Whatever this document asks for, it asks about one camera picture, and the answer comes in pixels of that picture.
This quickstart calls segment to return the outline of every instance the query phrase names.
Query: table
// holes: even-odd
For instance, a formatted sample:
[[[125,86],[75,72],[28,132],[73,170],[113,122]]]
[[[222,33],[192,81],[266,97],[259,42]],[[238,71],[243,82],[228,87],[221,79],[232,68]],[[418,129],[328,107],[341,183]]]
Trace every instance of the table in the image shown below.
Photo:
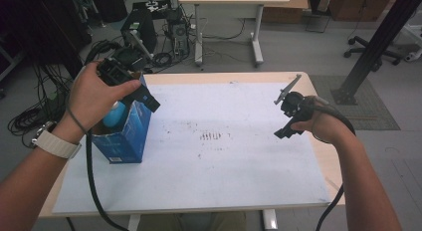
[[[195,23],[196,23],[196,43],[195,43],[195,63],[202,65],[202,31],[198,27],[200,16],[200,7],[202,9],[211,8],[209,16],[220,16],[223,18],[255,18],[255,30],[251,33],[252,47],[254,49],[256,66],[264,63],[261,52],[260,42],[258,40],[261,17],[264,5],[281,5],[290,0],[179,0],[181,4],[195,5]]]
[[[305,73],[287,73],[287,72],[275,72],[275,73],[222,73],[222,74],[179,74],[179,75],[152,75],[146,76],[147,83],[151,85],[180,85],[180,84],[221,84],[221,83],[229,83],[229,82],[237,82],[237,83],[289,83],[292,81],[296,74],[302,74],[302,78],[298,81],[296,86],[294,87],[295,91],[301,92],[303,95],[314,95],[316,91],[314,90],[312,83]],[[336,191],[341,186],[341,177],[340,171],[338,166],[338,160],[336,157],[335,151],[330,145],[317,142],[310,136],[312,141],[312,145],[316,150],[316,159],[320,166],[322,175],[324,177],[325,185],[328,188],[330,193],[329,198],[333,199],[336,194]],[[66,168],[62,172],[61,176],[58,178],[54,188],[52,189],[42,211],[40,217],[60,217],[60,216],[69,216],[69,214],[55,214],[52,212],[53,207],[56,203],[58,193],[61,189],[61,185],[63,183],[64,173],[66,172]],[[274,212],[273,208],[278,207],[271,207],[267,209],[267,213],[270,211]],[[84,213],[82,215],[90,215],[93,213]]]

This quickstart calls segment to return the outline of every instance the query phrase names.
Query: table leg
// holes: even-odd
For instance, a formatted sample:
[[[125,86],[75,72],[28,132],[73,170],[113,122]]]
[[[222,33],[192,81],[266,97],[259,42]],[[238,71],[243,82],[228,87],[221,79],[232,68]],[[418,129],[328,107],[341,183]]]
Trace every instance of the table leg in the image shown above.
[[[139,225],[140,214],[132,214],[129,218],[129,224],[127,225],[128,231],[136,231],[137,226]]]
[[[195,63],[202,65],[202,33],[199,27],[199,4],[195,4],[196,42],[195,42]]]
[[[254,33],[251,33],[252,47],[254,48],[255,63],[257,66],[264,63],[263,54],[261,52],[260,41],[258,40],[263,11],[264,11],[264,5],[258,5],[257,17],[255,18],[255,31]]]
[[[275,209],[264,209],[264,230],[278,230]]]

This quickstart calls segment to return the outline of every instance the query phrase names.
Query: finger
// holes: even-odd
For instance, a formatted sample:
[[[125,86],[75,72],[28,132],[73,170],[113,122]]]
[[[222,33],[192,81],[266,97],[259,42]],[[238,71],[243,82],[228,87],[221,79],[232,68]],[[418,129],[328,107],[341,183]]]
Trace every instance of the finger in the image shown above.
[[[97,66],[99,65],[99,61],[92,61],[86,65],[85,71],[88,73],[97,73]]]
[[[123,97],[133,93],[141,86],[141,82],[139,80],[130,80],[121,85],[112,87],[114,89],[114,93],[116,95],[116,99],[120,100]]]

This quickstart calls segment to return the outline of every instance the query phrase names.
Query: white watch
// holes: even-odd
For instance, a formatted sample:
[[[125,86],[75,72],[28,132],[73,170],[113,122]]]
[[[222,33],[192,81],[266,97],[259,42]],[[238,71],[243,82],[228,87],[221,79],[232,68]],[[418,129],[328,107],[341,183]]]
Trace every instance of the white watch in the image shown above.
[[[65,140],[62,140],[50,132],[56,127],[54,121],[47,121],[37,131],[35,137],[32,139],[33,146],[39,146],[47,152],[61,157],[61,158],[73,158],[81,148],[81,144],[72,144]]]

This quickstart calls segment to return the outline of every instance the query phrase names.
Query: forearm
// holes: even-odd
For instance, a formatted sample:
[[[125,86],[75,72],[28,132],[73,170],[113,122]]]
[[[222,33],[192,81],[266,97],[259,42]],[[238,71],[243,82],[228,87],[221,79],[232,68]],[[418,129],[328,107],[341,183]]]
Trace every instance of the forearm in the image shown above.
[[[82,137],[68,121],[62,121],[53,134],[68,142]],[[0,184],[0,230],[30,230],[65,166],[67,159],[35,148]]]
[[[400,230],[394,209],[362,143],[349,133],[334,146],[344,183],[349,230]]]

